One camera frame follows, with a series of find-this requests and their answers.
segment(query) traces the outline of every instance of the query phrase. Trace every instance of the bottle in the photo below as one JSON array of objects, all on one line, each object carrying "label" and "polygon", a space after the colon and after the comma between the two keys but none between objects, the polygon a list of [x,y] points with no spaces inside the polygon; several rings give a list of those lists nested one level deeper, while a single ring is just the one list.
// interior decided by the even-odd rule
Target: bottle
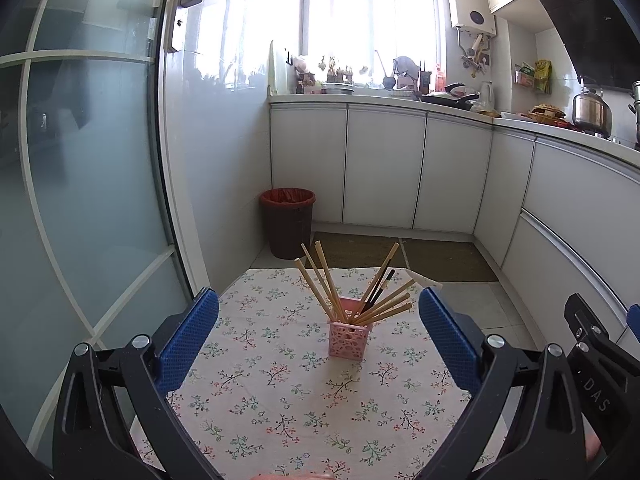
[{"label": "bottle", "polygon": [[440,64],[436,64],[436,92],[444,92],[446,78],[444,72],[440,69]]}]

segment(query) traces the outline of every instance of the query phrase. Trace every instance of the chopstick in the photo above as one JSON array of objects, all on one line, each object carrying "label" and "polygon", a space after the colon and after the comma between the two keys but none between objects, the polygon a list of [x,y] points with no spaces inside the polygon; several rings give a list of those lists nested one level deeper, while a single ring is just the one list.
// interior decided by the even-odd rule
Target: chopstick
[{"label": "chopstick", "polygon": [[320,258],[320,263],[322,264],[322,268],[324,269],[324,275],[326,276],[327,283],[329,284],[329,289],[331,290],[332,297],[334,300],[332,303],[336,309],[338,318],[346,323],[348,321],[347,315],[344,313],[342,309],[342,304],[340,303],[340,296],[338,296],[338,291],[335,290],[334,279],[331,277],[331,273],[329,272],[329,267],[326,264],[326,258],[324,257],[324,251],[322,250],[322,244],[320,240],[316,242],[316,253],[318,254],[318,258]]},{"label": "chopstick", "polygon": [[[373,281],[371,283],[369,283],[369,286],[367,287],[367,290],[365,291],[365,293],[360,298],[360,303],[358,303],[358,307],[356,308],[357,311],[361,311],[363,309],[364,303],[365,303],[365,299],[369,297],[369,294],[373,290],[374,286],[377,286],[377,284],[380,282],[380,277],[385,273],[385,270],[386,270],[389,262],[391,261],[391,258],[393,258],[394,254],[396,254],[396,251],[398,250],[398,247],[400,247],[400,244],[398,242],[393,244],[393,247],[391,247],[391,250],[389,251],[389,254],[386,256],[385,261],[382,262],[382,265],[380,266],[380,269],[378,270],[378,273],[373,278]],[[349,322],[351,322],[353,320],[354,316],[355,316],[355,314],[352,312],[351,313],[351,317],[349,318]]]},{"label": "chopstick", "polygon": [[380,285],[380,288],[376,291],[375,296],[373,295],[373,292],[371,293],[372,298],[370,297],[369,301],[367,301],[367,303],[365,303],[364,308],[360,312],[361,316],[362,316],[362,314],[364,312],[366,312],[367,310],[371,309],[371,307],[373,307],[376,304],[376,301],[378,300],[378,298],[380,297],[382,292],[389,286],[389,280],[393,277],[393,275],[395,273],[396,273],[395,269],[391,269],[389,271],[388,275],[386,276],[385,281],[382,282],[382,284]]},{"label": "chopstick", "polygon": [[367,322],[367,324],[377,323],[379,321],[382,321],[383,319],[386,319],[387,317],[395,316],[396,314],[400,314],[401,312],[404,312],[405,310],[409,310],[412,306],[413,306],[413,303],[409,302],[409,303],[405,303],[404,305],[401,305],[398,308],[395,308],[393,310],[387,310],[384,314],[380,314],[379,316],[374,316],[373,318],[371,318]]},{"label": "chopstick", "polygon": [[322,285],[322,288],[324,288],[324,293],[326,294],[329,301],[331,301],[332,306],[335,307],[334,302],[332,301],[331,291],[329,290],[329,287],[327,286],[327,284],[324,282],[324,278],[322,277],[322,274],[320,274],[320,271],[318,270],[316,263],[311,257],[311,254],[309,254],[309,251],[306,250],[306,247],[304,244],[300,244],[300,245],[302,246],[302,250],[305,251],[306,259],[311,263],[311,266],[314,268],[314,271],[316,272],[316,276],[318,277],[318,281],[320,282],[320,285]]},{"label": "chopstick", "polygon": [[296,267],[298,268],[300,273],[302,273],[302,277],[306,280],[306,282],[307,282],[309,288],[311,288],[311,291],[313,292],[313,294],[316,296],[316,298],[318,298],[320,306],[326,312],[327,316],[329,316],[329,319],[331,321],[336,321],[334,313],[331,311],[331,309],[329,309],[327,304],[324,302],[324,299],[320,295],[320,292],[318,291],[318,288],[316,287],[315,283],[311,280],[311,277],[309,276],[309,273],[306,272],[305,266],[300,261],[300,258],[296,258],[294,263],[296,264]]},{"label": "chopstick", "polygon": [[408,282],[406,282],[403,286],[400,286],[398,288],[396,288],[395,291],[393,291],[391,294],[389,294],[388,296],[385,296],[384,298],[382,298],[382,300],[380,300],[377,304],[375,304],[373,306],[373,308],[377,308],[379,306],[384,305],[387,301],[392,300],[393,298],[395,298],[398,294],[400,294],[401,292],[404,292],[405,290],[407,290],[410,286],[415,285],[415,280],[409,280]]},{"label": "chopstick", "polygon": [[363,324],[369,324],[369,320],[376,317],[378,314],[382,314],[383,312],[389,310],[390,308],[396,306],[403,301],[408,300],[411,295],[407,292],[400,296],[399,298],[395,298],[393,301],[389,301],[388,303],[382,304],[381,306],[374,308],[373,310],[369,310],[364,316],[358,316],[354,321],[354,325],[362,326]]}]

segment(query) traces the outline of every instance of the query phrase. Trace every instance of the frying pan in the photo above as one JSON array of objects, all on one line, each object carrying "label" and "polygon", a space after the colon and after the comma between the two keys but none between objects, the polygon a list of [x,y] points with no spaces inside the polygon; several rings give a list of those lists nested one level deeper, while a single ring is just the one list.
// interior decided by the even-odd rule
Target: frying pan
[{"label": "frying pan", "polygon": [[444,87],[446,91],[432,92],[428,95],[423,95],[420,97],[420,100],[423,103],[431,103],[433,105],[449,106],[452,108],[458,108],[459,110],[471,110],[471,107],[473,106],[471,101],[479,99],[480,94],[469,94],[464,97],[457,97],[453,95],[451,91],[458,86],[462,86],[462,83],[452,83],[447,85]]}]

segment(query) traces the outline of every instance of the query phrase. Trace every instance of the table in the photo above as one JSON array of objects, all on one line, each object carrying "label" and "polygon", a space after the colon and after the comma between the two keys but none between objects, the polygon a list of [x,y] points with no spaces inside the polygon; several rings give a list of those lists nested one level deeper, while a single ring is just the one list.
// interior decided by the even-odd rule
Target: table
[{"label": "table", "polygon": [[[332,277],[341,295],[358,298],[376,271],[334,269]],[[396,269],[389,290],[408,280]],[[409,289],[414,305],[420,290]],[[168,400],[228,480],[302,472],[410,479],[469,400],[416,310],[377,323],[363,361],[329,358],[326,316],[298,270],[248,270],[220,297],[214,329]],[[505,435],[500,419],[479,463],[495,457]],[[158,466],[137,421],[132,436]]]}]

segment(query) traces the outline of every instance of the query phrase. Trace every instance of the doormat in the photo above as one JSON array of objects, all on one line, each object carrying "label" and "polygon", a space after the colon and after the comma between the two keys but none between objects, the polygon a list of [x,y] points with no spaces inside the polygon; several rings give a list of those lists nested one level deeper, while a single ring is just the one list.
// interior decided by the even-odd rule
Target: doormat
[{"label": "doormat", "polygon": [[467,242],[441,242],[403,238],[411,270],[437,282],[497,282],[476,246]]},{"label": "doormat", "polygon": [[[339,233],[317,232],[309,249],[309,254],[316,265],[320,266],[320,259],[316,254],[314,243],[320,240],[324,257],[329,268],[354,269],[358,267],[377,267],[382,264],[389,250],[398,238],[382,236],[345,235]],[[390,267],[406,267],[402,250],[398,249],[389,263]]]}]

